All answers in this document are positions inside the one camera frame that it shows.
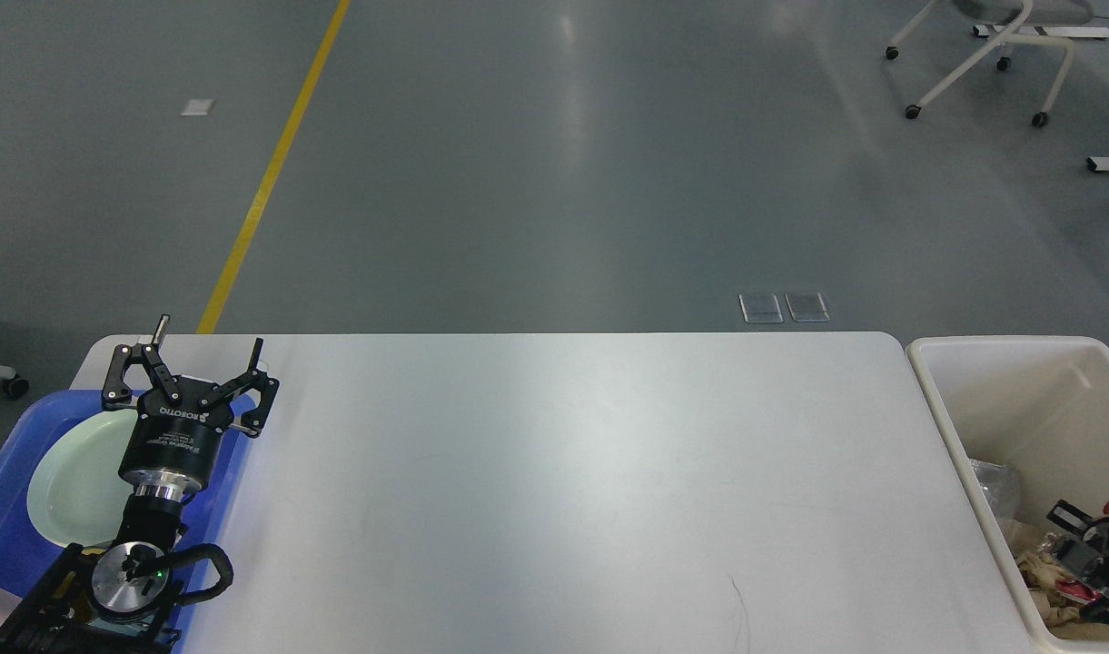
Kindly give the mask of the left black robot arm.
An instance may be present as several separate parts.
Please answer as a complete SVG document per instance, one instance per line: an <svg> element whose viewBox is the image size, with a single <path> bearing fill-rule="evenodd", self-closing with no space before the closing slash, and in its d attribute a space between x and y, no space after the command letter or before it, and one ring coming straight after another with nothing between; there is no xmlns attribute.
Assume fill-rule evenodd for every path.
<svg viewBox="0 0 1109 654"><path fill-rule="evenodd" d="M279 381L261 367L263 339L227 381L171 372L167 321L147 343L115 346L100 390L104 412L132 415L115 468L130 488L121 521L105 539L67 543L1 621L0 653L169 653L182 634L173 616L232 584L226 551L194 541L185 513L221 478L231 436L261 435Z"/></svg>

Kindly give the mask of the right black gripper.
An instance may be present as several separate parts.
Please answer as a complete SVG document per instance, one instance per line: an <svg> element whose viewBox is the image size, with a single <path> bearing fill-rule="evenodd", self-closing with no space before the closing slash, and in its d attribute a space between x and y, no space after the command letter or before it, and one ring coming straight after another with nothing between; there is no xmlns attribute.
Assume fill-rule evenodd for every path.
<svg viewBox="0 0 1109 654"><path fill-rule="evenodd" d="M1082 606L1080 620L1109 626L1109 517L1058 500L1046 518L1062 533L1051 548L1054 561L1105 596Z"/></svg>

